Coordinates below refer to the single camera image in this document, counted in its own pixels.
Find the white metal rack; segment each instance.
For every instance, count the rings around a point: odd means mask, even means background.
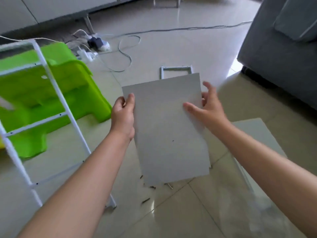
[[[8,139],[9,136],[11,135],[15,135],[19,132],[22,132],[22,131],[25,131],[27,129],[30,129],[30,128],[33,128],[35,126],[38,126],[40,124],[43,124],[43,123],[46,123],[46,122],[49,122],[51,120],[54,120],[54,119],[57,119],[57,118],[60,118],[60,117],[63,117],[63,116],[68,116],[72,125],[74,126],[78,136],[80,137],[80,140],[81,140],[81,143],[83,145],[83,148],[85,149],[87,155],[90,155],[91,154],[91,151],[86,143],[86,140],[84,138],[84,136],[82,135],[79,127],[78,127],[78,124],[72,114],[72,112],[70,111],[69,107],[68,107],[68,104],[60,90],[60,88],[58,87],[58,84],[56,82],[56,80],[54,79],[54,76],[53,76],[53,73],[51,72],[47,62],[46,62],[46,59],[44,58],[43,56],[43,53],[39,47],[39,45],[37,44],[37,42],[34,40],[34,39],[29,39],[29,40],[24,40],[24,41],[19,41],[19,42],[14,42],[14,43],[10,43],[10,44],[5,44],[5,45],[1,45],[0,46],[0,51],[6,51],[6,50],[10,50],[10,49],[15,49],[15,48],[19,48],[19,47],[23,47],[23,46],[33,46],[34,50],[36,51],[38,57],[39,57],[39,62],[36,62],[36,63],[30,63],[30,64],[27,64],[27,65],[23,65],[21,67],[17,67],[17,68],[13,68],[13,69],[9,69],[9,70],[5,70],[5,71],[2,71],[0,72],[0,77],[3,76],[3,75],[7,75],[7,74],[10,74],[10,73],[14,73],[14,72],[17,72],[17,71],[20,71],[20,70],[24,70],[24,69],[28,69],[28,68],[33,68],[37,65],[42,65],[46,71],[46,74],[47,74],[47,77],[49,78],[51,84],[53,85],[53,88],[56,92],[56,94],[58,95],[58,98],[59,100],[61,101],[63,107],[65,108],[65,112],[62,112],[60,114],[57,114],[57,115],[54,115],[54,116],[51,116],[51,117],[48,117],[46,119],[43,119],[43,120],[40,120],[40,121],[37,121],[33,124],[29,124],[27,126],[24,126],[24,127],[21,127],[21,128],[18,128],[18,129],[15,129],[15,130],[12,130],[10,132],[6,132],[5,128],[3,127],[1,121],[0,121],[0,135],[2,137],[2,141],[6,147],[6,150],[10,156],[10,158],[12,159],[13,163],[15,164],[15,166],[18,168],[19,172],[22,174],[24,180],[26,181],[26,184],[28,185],[28,187],[30,188],[37,204],[41,207],[43,205],[38,193],[36,192],[35,190],[35,187],[40,185],[40,184],[44,184],[46,183],[47,181],[57,177],[57,176],[60,176],[62,175],[63,173],[65,172],[68,172],[72,169],[75,169],[77,167],[80,166],[80,164],[82,164],[82,162],[78,163],[78,164],[75,164],[71,167],[68,167],[67,169],[57,173],[57,174],[54,174],[50,177],[47,177],[45,178],[44,180],[41,180],[41,181],[38,181],[38,182],[32,182],[28,173],[26,172],[26,169],[24,168],[23,166],[23,163],[22,161],[20,160],[19,156],[18,156],[18,153],[16,152],[14,146],[12,145],[10,139]],[[109,197],[109,201],[108,201],[108,204],[107,206],[111,206],[113,208],[116,208],[117,204],[114,200],[114,198],[112,197],[112,195],[110,194],[110,197]]]

